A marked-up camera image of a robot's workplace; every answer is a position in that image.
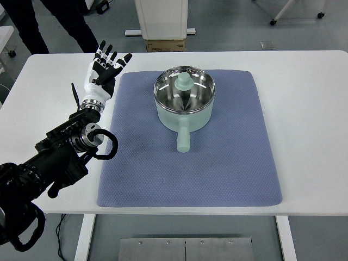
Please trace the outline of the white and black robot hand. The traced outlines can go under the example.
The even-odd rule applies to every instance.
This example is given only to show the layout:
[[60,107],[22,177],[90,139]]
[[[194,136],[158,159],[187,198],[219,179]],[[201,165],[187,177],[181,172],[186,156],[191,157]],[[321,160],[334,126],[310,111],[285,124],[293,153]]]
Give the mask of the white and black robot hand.
[[132,54],[128,53],[123,58],[116,59],[117,52],[113,52],[112,49],[113,46],[106,47],[103,40],[89,64],[84,81],[85,96],[82,99],[82,108],[96,107],[101,111],[106,101],[112,98],[115,78],[132,58]]

